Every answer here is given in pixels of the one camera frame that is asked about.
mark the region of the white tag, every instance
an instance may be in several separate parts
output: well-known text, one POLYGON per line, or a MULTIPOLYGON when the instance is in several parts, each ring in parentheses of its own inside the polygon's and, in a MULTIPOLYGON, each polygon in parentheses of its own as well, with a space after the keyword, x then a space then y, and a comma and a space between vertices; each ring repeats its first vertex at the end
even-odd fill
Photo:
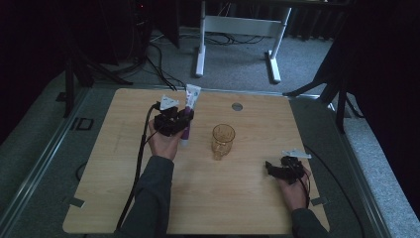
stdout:
POLYGON ((311 159, 312 158, 311 155, 306 154, 304 152, 301 152, 301 151, 299 151, 297 149, 293 149, 291 151, 282 151, 282 153, 285 156, 289 156, 289 157, 297 157, 297 158, 305 158, 305 159, 311 159))
POLYGON ((160 110, 166 110, 167 108, 174 107, 179 104, 179 100, 174 100, 166 95, 161 97, 160 110))

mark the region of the toothpaste tube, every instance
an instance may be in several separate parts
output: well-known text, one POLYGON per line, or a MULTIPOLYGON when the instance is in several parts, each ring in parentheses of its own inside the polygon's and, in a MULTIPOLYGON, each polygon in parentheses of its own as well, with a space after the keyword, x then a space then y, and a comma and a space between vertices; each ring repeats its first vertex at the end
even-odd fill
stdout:
MULTIPOLYGON (((186 100, 185 100, 185 115, 188 115, 189 112, 194 109, 195 103, 197 102, 198 96, 200 95, 201 87, 186 84, 186 100)), ((181 137, 181 145, 186 146, 188 145, 188 138, 189 138, 189 129, 191 124, 185 128, 182 137, 181 137)))

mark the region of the hand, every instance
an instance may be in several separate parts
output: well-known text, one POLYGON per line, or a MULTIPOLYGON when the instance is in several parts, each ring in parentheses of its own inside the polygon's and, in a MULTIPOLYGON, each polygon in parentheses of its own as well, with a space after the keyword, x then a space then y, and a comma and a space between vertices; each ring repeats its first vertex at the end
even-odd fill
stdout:
POLYGON ((151 147, 152 155, 164 157, 173 161, 183 130, 171 137, 167 137, 155 130, 154 123, 155 120, 149 121, 149 130, 152 135, 149 139, 149 146, 151 147))
POLYGON ((305 175, 301 178, 305 187, 302 186, 302 183, 297 180, 294 184, 287 183, 286 180, 281 178, 277 178, 278 184, 280 185, 280 189, 283 193, 284 201, 289 209, 289 211, 293 211, 298 208, 306 208, 306 192, 304 189, 308 189, 308 180, 311 176, 311 173, 303 168, 305 171, 305 175))

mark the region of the white metal table leg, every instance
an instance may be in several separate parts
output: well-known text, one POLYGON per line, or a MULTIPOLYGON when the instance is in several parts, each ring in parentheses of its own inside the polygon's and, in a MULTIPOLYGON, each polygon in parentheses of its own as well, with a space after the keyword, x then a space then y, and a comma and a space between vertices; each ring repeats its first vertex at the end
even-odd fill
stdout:
POLYGON ((201 21, 200 21, 200 47, 198 49, 197 67, 195 75, 201 77, 204 75, 204 59, 206 56, 206 46, 204 45, 206 20, 206 2, 201 2, 201 21))
POLYGON ((281 20, 281 25, 278 30, 278 36, 274 42, 274 47, 272 48, 272 51, 268 51, 268 59, 269 65, 271 67, 272 79, 275 82, 281 82, 280 72, 278 71, 277 60, 275 59, 275 57, 277 56, 278 48, 280 47, 281 40, 283 39, 284 31, 287 26, 287 20, 290 16, 290 11, 291 8, 288 8, 287 14, 285 14, 284 18, 281 20))

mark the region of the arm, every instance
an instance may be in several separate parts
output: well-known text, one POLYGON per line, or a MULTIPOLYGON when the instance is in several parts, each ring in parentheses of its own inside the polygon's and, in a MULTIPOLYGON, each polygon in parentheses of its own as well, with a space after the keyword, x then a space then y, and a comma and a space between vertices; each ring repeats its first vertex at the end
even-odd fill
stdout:
POLYGON ((328 231, 321 225, 315 214, 306 208, 306 193, 304 189, 308 189, 308 180, 311 173, 304 169, 306 174, 302 181, 288 184, 287 181, 278 178, 278 184, 282 191, 284 201, 291 212, 292 232, 297 238, 317 238, 330 237, 328 231))
POLYGON ((152 157, 141 175, 135 202, 121 227, 128 237, 164 237, 168 225, 173 160, 182 131, 173 137, 156 133, 149 122, 152 157))

